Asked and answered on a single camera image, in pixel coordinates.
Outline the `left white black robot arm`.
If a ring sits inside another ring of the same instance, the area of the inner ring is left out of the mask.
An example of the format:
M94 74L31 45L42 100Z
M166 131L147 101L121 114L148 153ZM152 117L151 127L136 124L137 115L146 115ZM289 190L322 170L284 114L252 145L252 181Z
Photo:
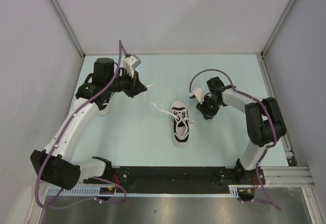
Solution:
M95 177L101 183L112 179L110 161L92 157L73 162L74 150L89 122L95 115L105 115L113 97L124 92L128 97L147 91L139 80L136 67L141 60L128 54L119 68L110 58L98 58L93 72L78 88L70 113L50 143L42 150L34 150L30 156L38 179L71 190L79 181Z

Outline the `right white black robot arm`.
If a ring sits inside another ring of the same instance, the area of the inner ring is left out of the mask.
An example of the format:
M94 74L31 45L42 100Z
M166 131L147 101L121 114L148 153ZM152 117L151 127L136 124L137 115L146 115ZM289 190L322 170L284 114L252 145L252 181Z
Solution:
M236 161L233 178L241 184L249 184L259 175L259 167L268 150L287 132L278 103L273 97L259 99L251 96L232 83L226 86L218 76L208 80L207 86L207 94L201 88L189 93L190 98L197 99L196 109L204 119L213 119L221 106L231 106L245 114L249 142Z

